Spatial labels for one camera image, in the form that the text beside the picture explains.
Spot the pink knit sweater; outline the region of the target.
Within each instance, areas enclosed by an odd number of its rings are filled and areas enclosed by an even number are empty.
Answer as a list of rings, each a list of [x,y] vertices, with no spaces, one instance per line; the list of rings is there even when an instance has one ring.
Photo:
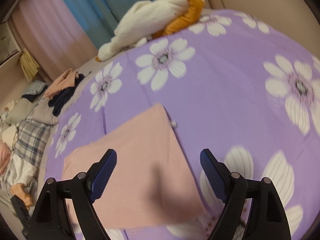
[[[180,224],[205,212],[194,176],[162,105],[134,116],[65,158],[62,178],[87,171],[108,149],[117,164],[94,209],[106,229]]]

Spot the orange crumpled garment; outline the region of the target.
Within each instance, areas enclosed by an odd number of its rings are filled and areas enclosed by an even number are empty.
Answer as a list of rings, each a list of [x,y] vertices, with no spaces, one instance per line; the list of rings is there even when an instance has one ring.
[[[24,188],[25,184],[17,183],[11,186],[10,193],[20,198],[20,200],[24,202],[27,210],[29,210],[30,207],[33,205],[33,198],[29,193],[25,192]]]

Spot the folded pink towel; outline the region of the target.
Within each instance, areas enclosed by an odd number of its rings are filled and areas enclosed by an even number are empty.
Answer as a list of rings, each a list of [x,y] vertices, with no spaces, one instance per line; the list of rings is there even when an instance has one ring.
[[[10,161],[11,158],[11,150],[1,141],[0,146],[0,175],[2,175]]]

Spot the plaid blue grey quilt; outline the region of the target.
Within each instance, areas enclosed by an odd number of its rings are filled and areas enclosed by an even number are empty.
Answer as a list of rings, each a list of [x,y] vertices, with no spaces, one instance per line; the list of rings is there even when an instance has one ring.
[[[23,183],[30,193],[32,186],[37,184],[39,166],[52,129],[52,125],[31,119],[22,120],[15,126],[17,141],[13,148],[8,147],[11,150],[11,158],[1,175],[1,197],[7,199],[11,198],[12,185]]]

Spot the cream folded cloth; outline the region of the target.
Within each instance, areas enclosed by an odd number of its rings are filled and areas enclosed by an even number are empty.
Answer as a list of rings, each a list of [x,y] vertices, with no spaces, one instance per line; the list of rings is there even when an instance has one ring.
[[[13,148],[17,141],[17,127],[11,125],[2,132],[2,141],[9,147]]]

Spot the grey headboard pillow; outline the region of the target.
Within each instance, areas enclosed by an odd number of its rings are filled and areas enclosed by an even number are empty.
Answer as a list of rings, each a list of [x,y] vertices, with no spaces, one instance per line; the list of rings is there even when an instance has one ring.
[[[9,125],[16,125],[22,120],[25,120],[27,116],[32,112],[35,107],[34,102],[30,102],[26,98],[18,100],[14,108],[9,112],[5,122]]]

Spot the striped folded cloth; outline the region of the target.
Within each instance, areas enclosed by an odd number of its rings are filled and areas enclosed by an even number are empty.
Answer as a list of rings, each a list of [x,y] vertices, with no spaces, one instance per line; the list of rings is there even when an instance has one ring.
[[[34,102],[47,89],[47,87],[47,83],[35,80],[22,94],[22,98],[25,98],[30,102]]]

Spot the purple floral bed sheet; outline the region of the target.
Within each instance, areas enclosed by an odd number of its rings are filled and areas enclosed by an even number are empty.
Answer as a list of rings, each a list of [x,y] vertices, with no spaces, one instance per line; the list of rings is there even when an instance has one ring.
[[[65,158],[161,103],[196,179],[203,148],[280,190],[293,239],[319,213],[319,59],[252,16],[211,11],[188,29],[91,60],[46,149],[42,179]]]

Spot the folded pink garment on stack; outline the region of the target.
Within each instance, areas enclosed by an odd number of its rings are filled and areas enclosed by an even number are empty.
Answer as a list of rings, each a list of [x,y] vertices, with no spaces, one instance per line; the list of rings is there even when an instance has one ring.
[[[76,70],[68,69],[63,74],[61,74],[45,91],[43,98],[52,99],[54,96],[59,94],[62,90],[74,87],[75,80],[79,77],[79,74]]]

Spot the white goose plush toy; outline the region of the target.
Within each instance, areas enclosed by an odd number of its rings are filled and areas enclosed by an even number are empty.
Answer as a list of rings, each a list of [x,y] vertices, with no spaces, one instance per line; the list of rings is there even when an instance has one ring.
[[[103,44],[95,60],[107,61],[121,50],[169,35],[198,21],[204,0],[155,0],[136,2],[122,17],[111,41]]]

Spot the white wall shelf unit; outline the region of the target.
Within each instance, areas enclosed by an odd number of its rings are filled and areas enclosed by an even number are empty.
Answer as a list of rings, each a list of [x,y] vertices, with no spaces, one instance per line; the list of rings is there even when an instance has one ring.
[[[22,50],[7,22],[1,24],[1,71],[16,66]]]

